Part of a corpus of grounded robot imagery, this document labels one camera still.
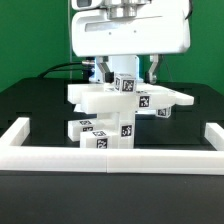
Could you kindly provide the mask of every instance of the black table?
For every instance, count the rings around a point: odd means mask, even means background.
[[[74,113],[62,79],[24,79],[0,93],[0,135],[31,118],[24,145],[78,147],[67,121]],[[224,127],[224,97],[208,86],[161,83],[195,97],[169,119],[136,116],[136,148],[214,150],[206,122]],[[0,172],[1,223],[223,223],[224,177],[206,175]]]

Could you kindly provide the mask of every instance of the stacked blocks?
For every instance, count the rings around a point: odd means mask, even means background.
[[[168,118],[174,104],[192,105],[193,97],[170,89],[136,84],[130,74],[115,74],[114,85],[69,85],[68,100],[96,119],[69,121],[68,136],[81,148],[134,147],[135,112],[156,110]]]
[[[69,138],[80,140],[80,148],[133,148],[136,79],[129,74],[116,74],[114,86],[104,86],[103,90],[103,85],[88,86],[72,90],[70,85],[68,99],[80,103],[86,114],[97,114],[97,119],[69,121]],[[77,92],[78,96],[72,98],[75,94],[71,93]]]

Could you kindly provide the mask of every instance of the block tower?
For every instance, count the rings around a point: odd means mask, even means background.
[[[115,74],[114,84],[69,85],[68,100],[96,119],[68,122],[68,136],[80,148],[133,148],[136,79]]]

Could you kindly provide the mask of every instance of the black cable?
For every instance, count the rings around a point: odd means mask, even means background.
[[[89,69],[83,69],[83,68],[71,68],[71,69],[56,69],[56,70],[51,70],[50,72],[70,72],[70,71],[90,71]]]
[[[66,66],[71,66],[71,65],[82,65],[82,62],[69,62],[69,63],[64,63],[64,64],[59,64],[59,65],[55,65],[49,69],[47,69],[46,71],[40,73],[37,77],[38,78],[44,78],[45,75],[47,75],[47,73],[54,71],[57,68],[61,68],[61,67],[66,67]]]

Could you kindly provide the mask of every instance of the white foam barrier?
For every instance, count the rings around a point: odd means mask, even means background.
[[[5,147],[0,170],[107,172],[106,151],[48,147]]]
[[[30,119],[18,118],[0,138],[0,145],[21,146],[30,133]]]
[[[3,146],[0,170],[224,175],[224,152]]]
[[[224,129],[217,123],[206,123],[205,138],[218,151],[224,151]]]

